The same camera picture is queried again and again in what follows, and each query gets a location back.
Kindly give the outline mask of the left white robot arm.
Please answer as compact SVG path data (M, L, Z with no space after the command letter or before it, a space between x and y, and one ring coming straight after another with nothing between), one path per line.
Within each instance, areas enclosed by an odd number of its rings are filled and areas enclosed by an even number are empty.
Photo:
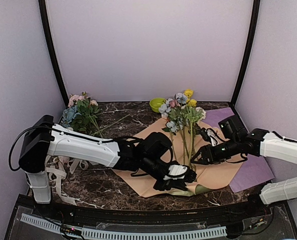
M142 170L155 179L153 188L158 191L186 191L187 184L197 178L196 172L187 165L173 159L169 162L161 159L166 152L173 151L171 140L161 132L152 132L146 138L106 139L69 130L53 120L53 116L44 115L15 139L18 142L23 138L18 168L25 172L34 200L48 218L59 214L59 206L52 202L45 163L47 156L85 160L120 171Z

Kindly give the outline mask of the peach and green wrapping paper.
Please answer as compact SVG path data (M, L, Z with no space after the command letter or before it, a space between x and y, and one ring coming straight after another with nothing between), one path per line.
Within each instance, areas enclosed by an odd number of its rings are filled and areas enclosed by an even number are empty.
M162 128L166 127L167 120L160 118L146 129L134 135L138 138L146 138L151 132L161 132L164 133L169 139L170 133L164 132ZM184 148L183 140L179 133L172 137L174 146L174 155L176 160L180 164L184 164ZM200 147L207 145L208 143L202 139L201 136L196 136L194 139L194 149L197 151ZM170 194L178 196L193 196L202 193L202 188L207 188L212 190L222 189L230 184L242 163L228 163L223 162L221 164L212 165L200 165L194 164L197 173L197 182L188 183L187 191L172 188L171 190L159 191L153 188L156 180L150 175L132 177L131 171L123 171L113 169L113 172L123 179L139 196L148 198L155 195Z

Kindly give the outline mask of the white and red flower stem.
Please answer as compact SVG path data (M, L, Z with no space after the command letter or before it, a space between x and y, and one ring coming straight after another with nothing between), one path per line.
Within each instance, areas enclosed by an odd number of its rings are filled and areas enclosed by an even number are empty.
M189 147L189 159L194 155L194 139L195 139L195 130L194 127L201 120L206 118L206 111L201 107L189 107L188 112L188 122L190 130L190 147Z

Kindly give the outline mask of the blue fake flower stem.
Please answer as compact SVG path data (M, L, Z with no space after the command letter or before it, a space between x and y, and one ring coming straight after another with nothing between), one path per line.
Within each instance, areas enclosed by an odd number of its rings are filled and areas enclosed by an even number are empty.
M187 145L187 124L185 122L185 105L186 105L187 97L184 95L184 93L176 93L174 95L174 98L168 98L166 100L166 103L163 104L159 108L159 113L161 114L161 117L166 120L166 123L168 121L174 121L178 131L176 132L176 136L179 135L181 137L182 142L182 160L184 165L189 165L188 161L188 145Z

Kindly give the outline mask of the small blue flower stem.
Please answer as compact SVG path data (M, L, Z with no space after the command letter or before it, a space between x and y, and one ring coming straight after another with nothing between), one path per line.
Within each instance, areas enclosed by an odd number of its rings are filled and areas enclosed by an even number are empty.
M178 127L176 126L176 123L172 120L169 120L166 124L165 127L162 128L162 131L165 133L169 133L169 137L172 143L172 152L173 152L173 158L177 160L177 155L175 152L175 146L174 146L174 136L176 136L176 133L178 131Z

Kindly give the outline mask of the yellow fake flower stem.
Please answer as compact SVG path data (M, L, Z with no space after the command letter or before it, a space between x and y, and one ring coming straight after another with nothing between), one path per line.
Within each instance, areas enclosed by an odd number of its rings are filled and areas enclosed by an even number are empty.
M195 125L202 119L203 113L200 109L197 109L197 101L193 99L194 91L192 89L186 89L183 94L187 97L184 108L184 119L189 133L189 147L188 147L188 166L190 169L196 168L191 163L191 159L195 154Z

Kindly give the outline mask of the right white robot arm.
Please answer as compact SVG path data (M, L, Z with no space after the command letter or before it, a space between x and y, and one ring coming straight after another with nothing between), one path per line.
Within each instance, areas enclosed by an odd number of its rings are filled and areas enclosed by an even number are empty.
M229 116L218 123L225 141L217 145L204 145L190 159L192 164L214 165L226 162L235 155L253 155L283 160L297 165L297 140L279 135L276 131L255 128L248 132L237 115ZM297 198L297 177L266 184L259 198L254 197L244 205L243 212L254 217L263 209L263 204Z

